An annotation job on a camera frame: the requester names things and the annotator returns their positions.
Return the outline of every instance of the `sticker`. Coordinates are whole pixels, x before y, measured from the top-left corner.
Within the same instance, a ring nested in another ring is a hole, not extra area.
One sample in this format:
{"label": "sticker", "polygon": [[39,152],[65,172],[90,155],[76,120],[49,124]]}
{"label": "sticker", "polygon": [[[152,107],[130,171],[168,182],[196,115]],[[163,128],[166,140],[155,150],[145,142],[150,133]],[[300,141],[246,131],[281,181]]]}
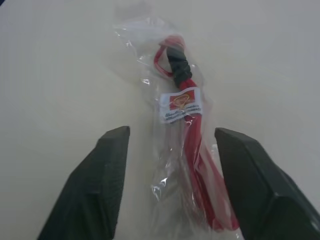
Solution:
{"label": "sticker", "polygon": [[160,97],[160,121],[172,123],[187,115],[202,114],[201,92],[189,87],[177,93],[165,93]]}

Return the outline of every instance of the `plastic bag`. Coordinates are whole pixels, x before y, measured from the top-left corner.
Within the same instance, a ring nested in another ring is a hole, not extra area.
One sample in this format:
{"label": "plastic bag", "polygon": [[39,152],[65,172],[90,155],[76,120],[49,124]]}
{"label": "plastic bag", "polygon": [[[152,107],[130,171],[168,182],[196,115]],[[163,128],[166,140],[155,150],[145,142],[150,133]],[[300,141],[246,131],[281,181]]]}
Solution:
{"label": "plastic bag", "polygon": [[239,239],[210,127],[212,101],[182,35],[159,17],[114,26],[141,65],[154,110],[155,200],[147,239]]}

